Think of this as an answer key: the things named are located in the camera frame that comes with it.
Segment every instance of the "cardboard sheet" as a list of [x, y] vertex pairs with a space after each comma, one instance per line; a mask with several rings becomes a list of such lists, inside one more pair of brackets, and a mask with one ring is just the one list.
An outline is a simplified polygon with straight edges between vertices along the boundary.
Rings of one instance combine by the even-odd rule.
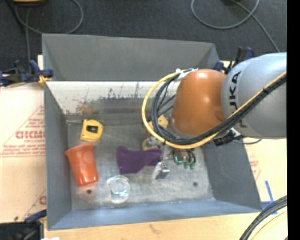
[[43, 88], [0, 89], [0, 224], [46, 209]]

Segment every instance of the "clear glass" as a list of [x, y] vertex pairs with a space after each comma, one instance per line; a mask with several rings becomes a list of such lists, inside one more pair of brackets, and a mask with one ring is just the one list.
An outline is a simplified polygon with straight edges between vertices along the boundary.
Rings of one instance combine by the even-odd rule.
[[129, 199], [131, 185], [129, 179], [118, 175], [107, 180], [110, 188], [110, 200], [114, 204], [123, 204]]

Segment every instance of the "tape measure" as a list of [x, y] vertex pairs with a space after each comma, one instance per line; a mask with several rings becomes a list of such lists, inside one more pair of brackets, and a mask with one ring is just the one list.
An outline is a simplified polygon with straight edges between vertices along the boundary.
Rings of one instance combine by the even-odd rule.
[[103, 131], [104, 127], [100, 122], [85, 119], [82, 125], [81, 140], [96, 142], [101, 138]]

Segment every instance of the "orange cup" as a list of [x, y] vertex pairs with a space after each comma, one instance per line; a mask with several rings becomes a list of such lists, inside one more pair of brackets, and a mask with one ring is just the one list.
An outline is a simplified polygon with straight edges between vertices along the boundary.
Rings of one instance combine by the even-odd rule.
[[94, 145], [83, 144], [70, 148], [65, 152], [65, 155], [69, 159], [79, 187], [91, 187], [99, 181]]

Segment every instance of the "purple cloth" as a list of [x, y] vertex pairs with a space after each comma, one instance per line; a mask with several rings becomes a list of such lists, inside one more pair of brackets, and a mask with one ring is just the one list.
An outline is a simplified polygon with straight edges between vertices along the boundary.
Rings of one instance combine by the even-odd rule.
[[121, 174], [136, 174], [145, 166], [156, 166], [161, 159], [162, 151], [158, 148], [140, 151], [120, 146], [116, 150], [116, 160]]

